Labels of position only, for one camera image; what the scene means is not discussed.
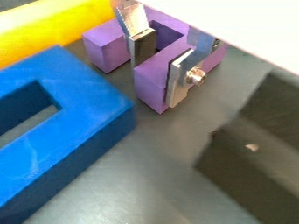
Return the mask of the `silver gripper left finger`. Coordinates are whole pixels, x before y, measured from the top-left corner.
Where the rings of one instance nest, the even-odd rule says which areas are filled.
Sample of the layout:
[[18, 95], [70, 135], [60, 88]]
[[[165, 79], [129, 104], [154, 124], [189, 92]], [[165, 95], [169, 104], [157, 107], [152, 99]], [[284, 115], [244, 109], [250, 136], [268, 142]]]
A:
[[113, 12], [125, 36], [130, 66], [136, 67], [154, 55], [156, 31], [149, 27], [141, 3], [113, 2]]

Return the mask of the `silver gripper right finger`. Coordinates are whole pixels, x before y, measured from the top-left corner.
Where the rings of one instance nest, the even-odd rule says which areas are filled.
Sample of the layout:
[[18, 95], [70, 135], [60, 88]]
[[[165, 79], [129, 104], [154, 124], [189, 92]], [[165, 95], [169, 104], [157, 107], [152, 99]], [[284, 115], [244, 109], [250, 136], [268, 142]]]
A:
[[170, 62], [166, 79], [165, 103], [173, 108], [188, 94], [190, 84], [198, 86], [205, 79], [201, 62], [209, 56], [214, 38], [194, 29], [188, 30], [185, 50]]

